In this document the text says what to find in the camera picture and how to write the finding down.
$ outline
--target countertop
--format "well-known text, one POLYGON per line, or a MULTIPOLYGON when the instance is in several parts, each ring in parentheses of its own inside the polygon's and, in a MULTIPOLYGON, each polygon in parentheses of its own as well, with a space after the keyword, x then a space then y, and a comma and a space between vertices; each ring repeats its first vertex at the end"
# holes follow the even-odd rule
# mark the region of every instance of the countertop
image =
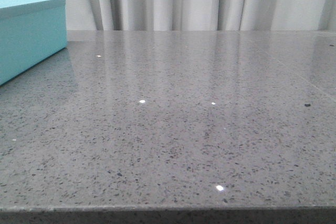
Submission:
POLYGON ((0 87, 0 211, 336 209, 336 34, 69 31, 0 87))

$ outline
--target speckled stone surface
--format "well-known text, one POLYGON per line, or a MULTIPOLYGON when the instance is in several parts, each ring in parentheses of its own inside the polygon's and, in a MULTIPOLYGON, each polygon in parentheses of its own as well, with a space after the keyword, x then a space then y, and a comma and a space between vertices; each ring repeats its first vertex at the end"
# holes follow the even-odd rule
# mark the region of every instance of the speckled stone surface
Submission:
POLYGON ((0 87, 0 223, 336 222, 336 34, 68 40, 0 87))

